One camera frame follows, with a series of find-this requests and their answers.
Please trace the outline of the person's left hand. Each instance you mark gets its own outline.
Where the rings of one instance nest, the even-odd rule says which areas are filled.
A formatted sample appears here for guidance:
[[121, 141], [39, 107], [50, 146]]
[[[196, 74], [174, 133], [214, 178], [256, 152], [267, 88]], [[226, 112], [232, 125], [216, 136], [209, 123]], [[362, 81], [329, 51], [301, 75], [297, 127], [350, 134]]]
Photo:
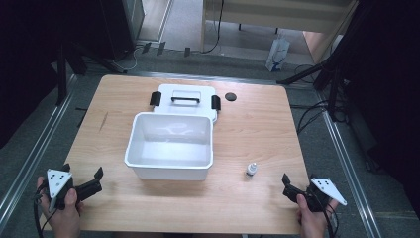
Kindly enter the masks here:
[[43, 194], [41, 197], [41, 210], [52, 228], [54, 238], [79, 238], [80, 236], [80, 212], [83, 203], [78, 200], [76, 190], [71, 188], [64, 199], [64, 210], [58, 210], [55, 214], [49, 212], [50, 201]]

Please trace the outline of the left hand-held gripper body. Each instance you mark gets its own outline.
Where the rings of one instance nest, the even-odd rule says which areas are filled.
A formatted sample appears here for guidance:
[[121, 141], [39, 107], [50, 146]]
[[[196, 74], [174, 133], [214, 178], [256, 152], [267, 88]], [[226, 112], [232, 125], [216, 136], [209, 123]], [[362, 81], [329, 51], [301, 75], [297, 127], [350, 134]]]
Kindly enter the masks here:
[[47, 176], [48, 195], [50, 197], [49, 212], [53, 212], [55, 209], [64, 210], [64, 199], [71, 188], [76, 190], [78, 197], [76, 202], [83, 201], [102, 190], [100, 180], [95, 178], [84, 184], [74, 186], [71, 172], [48, 169]]

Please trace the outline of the dark cabinet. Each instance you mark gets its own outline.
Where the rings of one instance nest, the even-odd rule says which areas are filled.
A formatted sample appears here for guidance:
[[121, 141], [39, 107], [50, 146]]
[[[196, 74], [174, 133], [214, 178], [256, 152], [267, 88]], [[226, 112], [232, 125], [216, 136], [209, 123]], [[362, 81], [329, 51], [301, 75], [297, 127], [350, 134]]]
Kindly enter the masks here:
[[108, 59], [119, 60], [134, 50], [145, 11], [142, 0], [99, 0], [104, 19]]

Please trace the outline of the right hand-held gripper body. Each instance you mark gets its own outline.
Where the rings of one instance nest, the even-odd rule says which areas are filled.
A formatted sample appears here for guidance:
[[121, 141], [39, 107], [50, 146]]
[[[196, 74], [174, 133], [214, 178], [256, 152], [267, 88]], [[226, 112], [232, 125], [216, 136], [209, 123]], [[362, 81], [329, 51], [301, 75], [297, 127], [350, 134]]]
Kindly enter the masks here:
[[329, 178], [315, 178], [310, 181], [305, 190], [292, 184], [285, 185], [283, 194], [294, 203], [297, 202], [296, 196], [302, 194], [312, 212], [324, 211], [331, 199], [335, 199], [344, 206], [348, 204]]

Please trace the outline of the person's right hand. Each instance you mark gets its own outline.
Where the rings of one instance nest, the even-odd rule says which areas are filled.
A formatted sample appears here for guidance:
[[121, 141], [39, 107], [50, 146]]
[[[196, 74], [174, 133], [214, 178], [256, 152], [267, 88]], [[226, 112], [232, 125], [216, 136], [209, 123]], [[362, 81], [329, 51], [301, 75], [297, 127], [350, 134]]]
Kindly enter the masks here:
[[324, 238], [327, 229], [327, 218], [323, 212], [312, 212], [302, 194], [296, 196], [298, 210], [297, 219], [300, 222], [301, 238]]

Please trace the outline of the metal floor rail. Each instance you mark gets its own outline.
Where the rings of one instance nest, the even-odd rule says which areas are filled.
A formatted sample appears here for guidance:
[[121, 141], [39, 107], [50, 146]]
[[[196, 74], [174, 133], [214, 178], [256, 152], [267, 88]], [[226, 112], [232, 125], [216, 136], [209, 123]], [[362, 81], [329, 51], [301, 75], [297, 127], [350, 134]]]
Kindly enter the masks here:
[[0, 149], [0, 233], [10, 220], [26, 186], [31, 180], [53, 133], [71, 100], [77, 76], [67, 80], [67, 95], [55, 104], [52, 91], [18, 128], [11, 140]]
[[323, 118], [348, 182], [359, 217], [367, 233], [367, 238], [382, 238], [368, 198], [353, 167], [351, 157], [339, 132], [337, 123], [331, 119], [331, 116], [327, 112], [324, 113]]

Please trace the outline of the white plastic bag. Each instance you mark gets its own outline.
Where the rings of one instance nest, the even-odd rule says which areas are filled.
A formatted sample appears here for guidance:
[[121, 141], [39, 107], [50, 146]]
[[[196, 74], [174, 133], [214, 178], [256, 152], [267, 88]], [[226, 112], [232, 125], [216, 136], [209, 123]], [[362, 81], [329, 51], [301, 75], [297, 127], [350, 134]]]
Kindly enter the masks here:
[[285, 37], [279, 37], [272, 42], [265, 67], [268, 71], [281, 71], [286, 59], [290, 42]]

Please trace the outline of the white plastic storage box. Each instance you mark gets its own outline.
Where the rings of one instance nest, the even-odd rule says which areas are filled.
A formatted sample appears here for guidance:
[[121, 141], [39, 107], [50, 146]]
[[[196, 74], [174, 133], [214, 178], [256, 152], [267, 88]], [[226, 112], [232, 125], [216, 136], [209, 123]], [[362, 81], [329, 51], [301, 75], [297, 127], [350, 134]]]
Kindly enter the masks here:
[[206, 180], [213, 165], [213, 121], [141, 112], [133, 121], [125, 164], [139, 179]]

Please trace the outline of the black metal stand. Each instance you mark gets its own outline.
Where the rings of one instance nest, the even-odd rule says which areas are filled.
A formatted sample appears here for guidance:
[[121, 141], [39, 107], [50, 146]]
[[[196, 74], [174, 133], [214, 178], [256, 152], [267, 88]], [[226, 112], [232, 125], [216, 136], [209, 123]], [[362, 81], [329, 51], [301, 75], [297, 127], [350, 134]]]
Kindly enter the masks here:
[[68, 94], [66, 66], [69, 64], [76, 74], [84, 75], [87, 72], [87, 66], [83, 61], [83, 56], [91, 58], [111, 72], [119, 74], [127, 72], [125, 69], [118, 69], [116, 66], [79, 43], [62, 41], [57, 49], [57, 106], [60, 106], [63, 103]]
[[315, 90], [320, 91], [324, 90], [328, 84], [330, 86], [330, 95], [327, 100], [327, 112], [331, 119], [334, 122], [338, 121], [336, 112], [337, 96], [338, 96], [338, 87], [340, 81], [343, 79], [341, 76], [341, 64], [344, 59], [344, 54], [346, 53], [340, 46], [337, 46], [336, 49], [331, 53], [329, 57], [325, 60], [311, 66], [308, 69], [303, 70], [302, 72], [293, 75], [290, 78], [278, 80], [276, 83], [281, 85], [289, 85], [300, 79], [303, 79], [306, 76], [312, 75], [315, 72], [318, 72], [318, 76], [313, 82], [313, 87]]

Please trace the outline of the light wooden furniture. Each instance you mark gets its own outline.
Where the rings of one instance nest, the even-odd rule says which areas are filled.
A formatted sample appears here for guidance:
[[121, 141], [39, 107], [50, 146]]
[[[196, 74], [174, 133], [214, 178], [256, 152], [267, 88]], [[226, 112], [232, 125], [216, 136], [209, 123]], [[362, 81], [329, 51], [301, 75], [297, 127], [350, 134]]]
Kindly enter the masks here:
[[202, 0], [201, 49], [207, 20], [302, 31], [318, 63], [337, 36], [344, 34], [358, 0]]

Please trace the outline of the small white dropper bottle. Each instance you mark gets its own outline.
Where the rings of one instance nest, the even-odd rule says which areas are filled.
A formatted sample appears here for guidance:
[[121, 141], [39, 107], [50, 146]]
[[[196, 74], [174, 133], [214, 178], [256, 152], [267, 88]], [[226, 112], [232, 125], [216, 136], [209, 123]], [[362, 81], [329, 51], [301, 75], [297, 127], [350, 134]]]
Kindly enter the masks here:
[[246, 178], [247, 179], [251, 179], [255, 175], [255, 173], [257, 172], [257, 170], [258, 170], [258, 166], [257, 166], [256, 163], [250, 163], [250, 164], [248, 164], [248, 166], [246, 168], [246, 171], [245, 171]]

